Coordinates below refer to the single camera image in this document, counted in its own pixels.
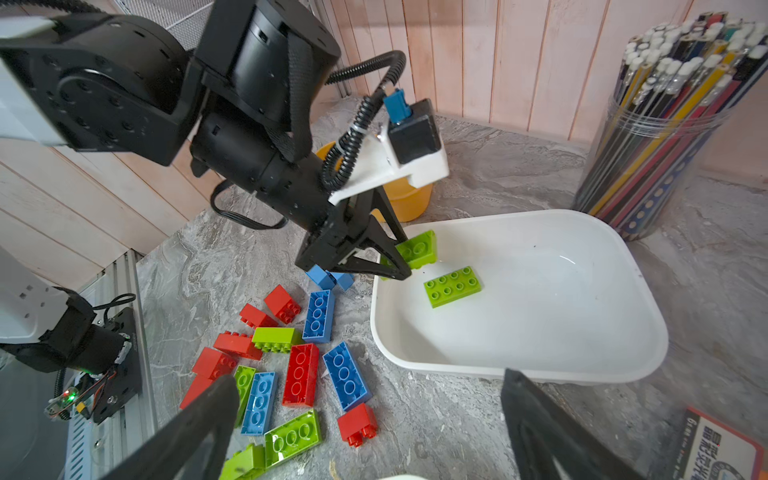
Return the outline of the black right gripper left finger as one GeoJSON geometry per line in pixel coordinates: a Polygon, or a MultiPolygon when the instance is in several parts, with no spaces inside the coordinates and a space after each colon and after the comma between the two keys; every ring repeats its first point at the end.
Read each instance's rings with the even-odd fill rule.
{"type": "Polygon", "coordinates": [[[233,377],[217,379],[107,479],[217,479],[238,411],[233,377]]]}

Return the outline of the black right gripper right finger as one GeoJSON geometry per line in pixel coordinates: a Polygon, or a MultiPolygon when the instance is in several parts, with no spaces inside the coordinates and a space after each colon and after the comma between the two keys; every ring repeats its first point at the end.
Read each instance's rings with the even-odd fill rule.
{"type": "Polygon", "coordinates": [[[641,477],[522,372],[504,372],[501,406],[522,479],[641,477]]]}

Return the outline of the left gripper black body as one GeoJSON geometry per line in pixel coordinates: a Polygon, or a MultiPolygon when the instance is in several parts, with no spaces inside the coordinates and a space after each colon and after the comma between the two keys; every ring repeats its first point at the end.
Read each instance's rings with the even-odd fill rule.
{"type": "Polygon", "coordinates": [[[321,160],[313,154],[296,164],[284,159],[265,128],[242,112],[205,114],[190,150],[194,159],[306,231],[295,260],[302,270],[318,265],[335,271],[360,249],[364,213],[359,197],[354,206],[348,200],[331,204],[320,181],[321,160]]]}

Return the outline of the blue lego brick pair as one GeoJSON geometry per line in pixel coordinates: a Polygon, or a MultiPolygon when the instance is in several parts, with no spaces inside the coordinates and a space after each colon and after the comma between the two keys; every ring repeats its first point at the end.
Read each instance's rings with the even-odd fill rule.
{"type": "Polygon", "coordinates": [[[347,291],[354,284],[354,277],[349,273],[330,272],[314,265],[307,276],[322,290],[332,290],[336,286],[347,291]]]}

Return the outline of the red lego brick bottom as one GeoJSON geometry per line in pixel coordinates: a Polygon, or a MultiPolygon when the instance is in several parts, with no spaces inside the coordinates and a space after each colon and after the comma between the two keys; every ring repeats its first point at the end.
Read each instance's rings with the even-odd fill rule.
{"type": "Polygon", "coordinates": [[[237,361],[234,357],[219,350],[205,347],[192,368],[194,379],[181,401],[180,408],[185,409],[219,377],[232,373],[236,366],[237,361]]]}

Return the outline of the red lego brick top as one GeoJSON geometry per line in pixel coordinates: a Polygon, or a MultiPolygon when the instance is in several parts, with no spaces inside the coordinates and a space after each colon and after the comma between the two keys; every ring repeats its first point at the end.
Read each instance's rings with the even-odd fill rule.
{"type": "Polygon", "coordinates": [[[264,299],[270,312],[283,324],[290,324],[301,312],[301,306],[285,290],[277,285],[264,299]]]}

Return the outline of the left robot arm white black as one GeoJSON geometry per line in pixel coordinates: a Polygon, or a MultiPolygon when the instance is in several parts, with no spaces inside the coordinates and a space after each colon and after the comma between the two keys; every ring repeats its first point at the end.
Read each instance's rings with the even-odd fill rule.
{"type": "Polygon", "coordinates": [[[368,129],[405,67],[392,50],[338,68],[333,36],[296,1],[218,1],[196,48],[140,16],[55,1],[35,33],[4,38],[13,96],[29,100],[58,144],[171,164],[190,143],[195,175],[214,171],[306,233],[296,265],[403,280],[406,238],[382,187],[338,203],[368,129]],[[383,70],[325,158],[312,150],[311,104],[329,84],[383,70]]]}

